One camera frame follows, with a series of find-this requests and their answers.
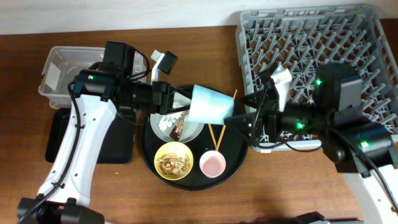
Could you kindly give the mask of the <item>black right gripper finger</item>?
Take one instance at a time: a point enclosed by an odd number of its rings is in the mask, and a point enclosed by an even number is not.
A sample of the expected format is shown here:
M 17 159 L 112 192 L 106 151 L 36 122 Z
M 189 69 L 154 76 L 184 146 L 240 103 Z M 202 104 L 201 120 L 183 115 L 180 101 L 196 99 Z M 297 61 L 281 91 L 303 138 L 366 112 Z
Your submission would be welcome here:
M 263 92 L 257 91 L 257 92 L 254 92 L 254 93 L 244 96 L 243 103 L 245 106 L 249 106 L 249 107 L 258 109 L 262 105 L 262 97 L 263 97 Z
M 255 113 L 240 114 L 224 119 L 226 126 L 237 129 L 245 137 L 255 137 Z

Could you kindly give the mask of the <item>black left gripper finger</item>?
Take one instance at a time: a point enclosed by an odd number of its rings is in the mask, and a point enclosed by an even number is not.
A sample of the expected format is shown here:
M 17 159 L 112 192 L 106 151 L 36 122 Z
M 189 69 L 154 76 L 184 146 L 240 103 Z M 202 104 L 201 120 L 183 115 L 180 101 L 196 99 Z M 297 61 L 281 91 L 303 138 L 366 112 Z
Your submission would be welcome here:
M 165 110 L 165 114 L 179 113 L 179 112 L 182 112 L 182 111 L 187 111 L 189 109 L 190 109 L 189 105 L 181 106 L 181 107 L 178 107 L 178 108 L 174 108 L 173 105 L 170 105 L 170 106 L 168 105 L 166 110 Z
M 175 94 L 178 93 L 185 98 L 191 100 L 192 99 L 192 89 L 189 89 L 188 91 L 185 88 L 179 88 L 175 85 L 170 84 L 169 85 L 169 98 L 173 100 L 175 98 Z

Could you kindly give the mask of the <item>white tissue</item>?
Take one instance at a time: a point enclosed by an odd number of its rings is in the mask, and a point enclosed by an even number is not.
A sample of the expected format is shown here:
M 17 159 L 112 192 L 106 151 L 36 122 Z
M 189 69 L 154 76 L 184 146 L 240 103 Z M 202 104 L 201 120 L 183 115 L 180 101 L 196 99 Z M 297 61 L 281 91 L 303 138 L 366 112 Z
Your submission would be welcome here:
M 167 128 L 174 127 L 174 124 L 182 117 L 183 112 L 161 115 L 159 121 L 159 128 L 165 131 Z

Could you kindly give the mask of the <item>light blue plastic cup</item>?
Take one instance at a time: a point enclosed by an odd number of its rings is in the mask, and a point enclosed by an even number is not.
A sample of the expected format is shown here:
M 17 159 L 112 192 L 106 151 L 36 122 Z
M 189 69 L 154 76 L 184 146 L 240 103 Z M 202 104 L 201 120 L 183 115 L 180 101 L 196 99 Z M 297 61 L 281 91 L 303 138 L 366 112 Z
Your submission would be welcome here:
M 193 87 L 188 122 L 224 124 L 224 119 L 232 117 L 234 100 L 231 96 L 200 85 Z

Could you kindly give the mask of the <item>gold brown snack wrapper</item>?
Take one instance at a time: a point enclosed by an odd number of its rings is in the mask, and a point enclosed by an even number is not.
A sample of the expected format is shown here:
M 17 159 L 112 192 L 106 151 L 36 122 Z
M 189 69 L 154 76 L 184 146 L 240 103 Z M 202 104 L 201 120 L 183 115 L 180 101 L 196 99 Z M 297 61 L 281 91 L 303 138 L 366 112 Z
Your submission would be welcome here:
M 188 116 L 188 114 L 189 114 L 189 110 L 186 110 L 184 112 L 184 114 L 181 115 L 181 117 L 177 120 L 173 130 L 170 132 L 170 137 L 174 141 L 179 141 L 179 139 L 182 135 L 185 118 Z

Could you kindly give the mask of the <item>pink cup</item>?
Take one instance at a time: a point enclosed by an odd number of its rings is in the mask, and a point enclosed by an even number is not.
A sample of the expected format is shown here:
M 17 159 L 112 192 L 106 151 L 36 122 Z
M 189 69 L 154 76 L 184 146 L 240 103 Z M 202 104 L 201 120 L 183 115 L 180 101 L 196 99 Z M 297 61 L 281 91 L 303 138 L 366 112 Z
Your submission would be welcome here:
M 215 178 L 225 171 L 226 160 L 220 152 L 207 151 L 201 156 L 199 166 L 205 176 Z

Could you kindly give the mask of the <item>yellow bowl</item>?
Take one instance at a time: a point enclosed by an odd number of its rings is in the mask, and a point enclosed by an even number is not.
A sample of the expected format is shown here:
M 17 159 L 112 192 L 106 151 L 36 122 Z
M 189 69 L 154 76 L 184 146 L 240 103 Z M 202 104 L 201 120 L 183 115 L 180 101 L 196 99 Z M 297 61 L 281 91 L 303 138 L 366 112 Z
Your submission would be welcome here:
M 155 171 L 164 179 L 176 181 L 186 177 L 193 169 L 193 153 L 180 142 L 161 146 L 154 157 Z

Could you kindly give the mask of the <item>food scraps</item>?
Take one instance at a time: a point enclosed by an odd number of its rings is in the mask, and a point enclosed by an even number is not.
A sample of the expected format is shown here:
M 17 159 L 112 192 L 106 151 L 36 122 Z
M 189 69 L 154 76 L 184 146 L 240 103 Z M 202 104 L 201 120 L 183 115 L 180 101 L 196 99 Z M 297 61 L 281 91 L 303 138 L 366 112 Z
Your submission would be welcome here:
M 156 160 L 162 173 L 171 178 L 180 178 L 185 176 L 190 170 L 190 158 L 186 154 L 180 156 L 176 153 L 164 154 Z

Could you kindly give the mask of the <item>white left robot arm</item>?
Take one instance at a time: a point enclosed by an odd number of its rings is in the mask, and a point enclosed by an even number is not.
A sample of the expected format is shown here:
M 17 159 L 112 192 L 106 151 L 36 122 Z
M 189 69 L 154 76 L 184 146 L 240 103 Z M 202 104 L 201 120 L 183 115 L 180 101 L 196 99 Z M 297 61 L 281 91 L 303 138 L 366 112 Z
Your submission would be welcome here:
M 104 223 L 104 215 L 89 208 L 91 182 L 103 140 L 119 107 L 152 114 L 188 110 L 174 108 L 174 94 L 191 94 L 167 82 L 178 57 L 154 51 L 153 67 L 134 74 L 138 50 L 121 42 L 108 41 L 102 61 L 74 77 L 68 92 L 72 107 L 57 157 L 36 198 L 22 198 L 17 208 L 19 223 Z

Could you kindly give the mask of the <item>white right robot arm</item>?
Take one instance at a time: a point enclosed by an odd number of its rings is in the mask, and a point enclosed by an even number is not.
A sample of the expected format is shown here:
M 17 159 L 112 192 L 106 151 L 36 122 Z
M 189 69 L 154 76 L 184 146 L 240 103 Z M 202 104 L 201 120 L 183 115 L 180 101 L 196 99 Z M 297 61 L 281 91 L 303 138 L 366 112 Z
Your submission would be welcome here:
M 280 133 L 314 134 L 356 197 L 365 223 L 397 222 L 397 149 L 391 133 L 363 115 L 363 81 L 349 64 L 320 65 L 315 73 L 314 102 L 289 102 L 292 75 L 272 65 L 259 74 L 262 89 L 245 96 L 255 112 L 224 119 L 252 146 L 262 133 L 270 148 L 288 145 Z

